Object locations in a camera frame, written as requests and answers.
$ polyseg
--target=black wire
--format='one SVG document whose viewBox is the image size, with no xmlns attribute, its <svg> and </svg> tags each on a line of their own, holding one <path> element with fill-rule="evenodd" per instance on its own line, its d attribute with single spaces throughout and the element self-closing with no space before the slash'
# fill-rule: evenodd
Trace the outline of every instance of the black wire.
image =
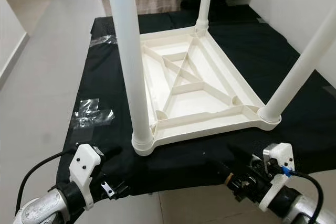
<svg viewBox="0 0 336 224">
<path fill-rule="evenodd" d="M 22 195 L 23 195 L 23 190 L 25 188 L 26 182 L 28 180 L 28 178 L 30 177 L 30 175 L 36 171 L 37 169 L 39 169 L 41 166 L 43 166 L 44 164 L 54 160 L 57 157 L 61 157 L 65 154 L 68 153 L 74 153 L 76 151 L 76 149 L 72 148 L 60 153 L 55 154 L 54 156 L 51 156 L 49 158 L 46 158 L 45 160 L 41 161 L 40 163 L 38 163 L 37 165 L 35 165 L 32 169 L 30 169 L 30 171 L 26 174 L 26 176 L 23 178 L 21 185 L 20 185 L 20 189 L 19 189 L 19 193 L 17 195 L 17 200 L 16 200 L 16 209 L 15 209 L 15 215 L 17 214 L 17 212 L 20 210 L 20 206 L 21 206 L 21 200 L 22 200 Z"/>
<path fill-rule="evenodd" d="M 301 172 L 296 172 L 294 170 L 291 170 L 289 172 L 291 175 L 294 176 L 298 176 L 301 178 L 305 178 L 309 181 L 311 181 L 317 189 L 318 192 L 318 200 L 317 200 L 317 205 L 316 205 L 316 209 L 314 211 L 314 214 L 312 215 L 312 217 L 310 218 L 308 224 L 315 224 L 317 217 L 320 214 L 320 211 L 322 209 L 322 205 L 323 205 L 323 200 L 324 200 L 324 196 L 323 196 L 323 190 L 322 187 L 320 186 L 320 184 L 317 182 L 317 180 L 315 180 L 314 178 L 310 177 L 309 175 L 305 174 L 305 173 L 301 173 Z"/>
</svg>

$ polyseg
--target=tile floor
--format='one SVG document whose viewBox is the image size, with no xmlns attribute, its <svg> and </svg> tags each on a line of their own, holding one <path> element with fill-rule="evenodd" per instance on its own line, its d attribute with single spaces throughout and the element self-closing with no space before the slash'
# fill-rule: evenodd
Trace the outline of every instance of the tile floor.
<svg viewBox="0 0 336 224">
<path fill-rule="evenodd" d="M 35 0 L 13 7 L 14 13 L 29 35 L 33 34 L 39 19 L 42 17 L 50 2 L 51 0 Z"/>
<path fill-rule="evenodd" d="M 99 0 L 51 0 L 0 91 L 0 223 L 12 223 L 19 183 L 29 168 L 62 148 L 90 29 L 99 16 L 104 16 Z M 23 202 L 43 195 L 54 184 L 57 164 L 51 162 L 29 179 Z M 329 178 L 325 177 L 325 188 L 331 188 Z M 330 206 L 334 196 L 326 196 Z M 99 202 L 77 223 L 266 224 L 280 220 L 248 200 L 238 204 L 224 186 L 209 186 Z"/>
</svg>

